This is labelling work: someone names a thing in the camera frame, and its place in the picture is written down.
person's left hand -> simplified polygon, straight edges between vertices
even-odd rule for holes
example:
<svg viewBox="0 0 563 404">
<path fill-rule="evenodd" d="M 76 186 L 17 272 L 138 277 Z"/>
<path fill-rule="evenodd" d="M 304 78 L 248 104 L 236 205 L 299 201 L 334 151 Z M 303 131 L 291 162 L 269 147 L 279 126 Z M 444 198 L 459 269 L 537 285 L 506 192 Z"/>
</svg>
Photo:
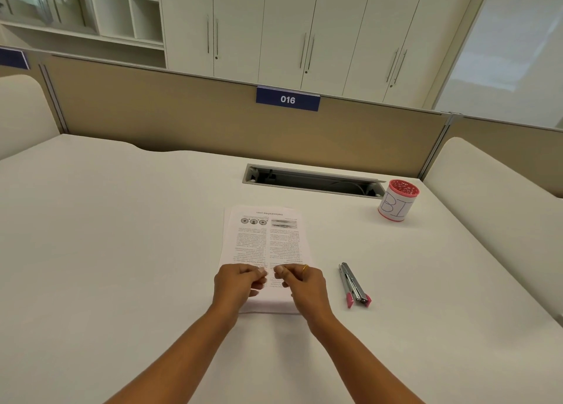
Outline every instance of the person's left hand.
<svg viewBox="0 0 563 404">
<path fill-rule="evenodd" d="M 268 272 L 257 266 L 239 264 L 222 265 L 215 275 L 212 308 L 236 317 L 249 297 L 264 288 Z"/>
</svg>

printed document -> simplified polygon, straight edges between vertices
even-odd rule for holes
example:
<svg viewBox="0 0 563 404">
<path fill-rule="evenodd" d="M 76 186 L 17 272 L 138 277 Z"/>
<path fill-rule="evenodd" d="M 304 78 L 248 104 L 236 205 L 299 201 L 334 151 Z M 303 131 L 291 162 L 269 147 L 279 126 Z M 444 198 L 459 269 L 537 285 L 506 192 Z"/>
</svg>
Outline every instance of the printed document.
<svg viewBox="0 0 563 404">
<path fill-rule="evenodd" d="M 241 312 L 299 313 L 289 288 L 274 278 L 274 267 L 313 265 L 300 213 L 277 207 L 226 208 L 219 265 L 228 263 L 246 263 L 268 271 L 264 288 L 248 299 Z"/>
</svg>

forearm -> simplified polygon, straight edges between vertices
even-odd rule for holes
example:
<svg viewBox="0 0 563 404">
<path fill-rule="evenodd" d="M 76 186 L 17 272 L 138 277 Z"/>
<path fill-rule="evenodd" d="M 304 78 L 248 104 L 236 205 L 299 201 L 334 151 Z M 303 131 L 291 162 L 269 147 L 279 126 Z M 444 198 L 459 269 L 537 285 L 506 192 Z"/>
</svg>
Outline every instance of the forearm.
<svg viewBox="0 0 563 404">
<path fill-rule="evenodd" d="M 209 310 L 106 404 L 185 404 L 236 318 Z"/>
<path fill-rule="evenodd" d="M 310 324 L 356 404 L 421 404 L 393 373 L 334 316 Z"/>
</svg>

person's right hand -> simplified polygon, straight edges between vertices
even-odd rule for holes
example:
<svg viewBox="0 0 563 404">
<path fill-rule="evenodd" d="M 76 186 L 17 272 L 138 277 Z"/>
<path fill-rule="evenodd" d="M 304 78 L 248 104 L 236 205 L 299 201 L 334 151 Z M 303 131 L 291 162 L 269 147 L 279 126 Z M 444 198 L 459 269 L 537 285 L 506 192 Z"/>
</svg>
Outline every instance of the person's right hand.
<svg viewBox="0 0 563 404">
<path fill-rule="evenodd" d="M 291 289 L 297 310 L 311 323 L 333 317 L 328 303 L 327 282 L 320 269 L 300 264 L 279 265 L 274 268 L 275 277 L 283 279 L 282 285 Z"/>
</svg>

pen holder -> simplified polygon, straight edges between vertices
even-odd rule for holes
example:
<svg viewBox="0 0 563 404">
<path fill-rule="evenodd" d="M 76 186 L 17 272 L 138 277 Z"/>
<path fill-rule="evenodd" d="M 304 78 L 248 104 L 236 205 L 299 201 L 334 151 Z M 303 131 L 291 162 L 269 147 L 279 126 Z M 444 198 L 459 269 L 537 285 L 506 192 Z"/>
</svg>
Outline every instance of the pen holder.
<svg viewBox="0 0 563 404">
<path fill-rule="evenodd" d="M 404 180 L 391 180 L 377 208 L 379 214 L 392 222 L 402 222 L 420 190 Z"/>
</svg>

